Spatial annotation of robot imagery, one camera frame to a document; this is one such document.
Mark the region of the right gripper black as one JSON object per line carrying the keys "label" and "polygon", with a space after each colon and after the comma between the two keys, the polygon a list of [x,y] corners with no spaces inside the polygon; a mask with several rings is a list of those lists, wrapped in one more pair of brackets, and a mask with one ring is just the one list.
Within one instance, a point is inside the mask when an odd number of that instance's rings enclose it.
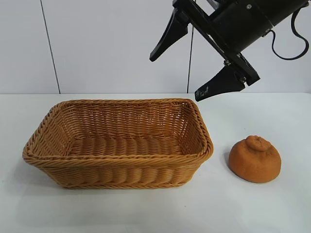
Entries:
{"label": "right gripper black", "polygon": [[154,62],[171,45],[188,33],[188,24],[208,41],[229,66],[223,67],[211,80],[195,91],[195,100],[245,89],[260,78],[241,52],[272,28],[269,20],[253,0],[230,0],[211,15],[192,0],[173,1],[169,23],[150,53]]}

